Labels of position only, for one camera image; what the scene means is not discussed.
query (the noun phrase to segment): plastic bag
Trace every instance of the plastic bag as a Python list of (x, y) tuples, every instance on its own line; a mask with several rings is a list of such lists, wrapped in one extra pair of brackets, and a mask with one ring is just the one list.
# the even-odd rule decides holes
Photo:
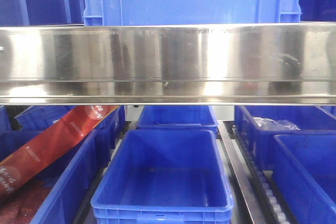
[(300, 128), (288, 120), (275, 121), (270, 118), (253, 118), (264, 131), (299, 131)]

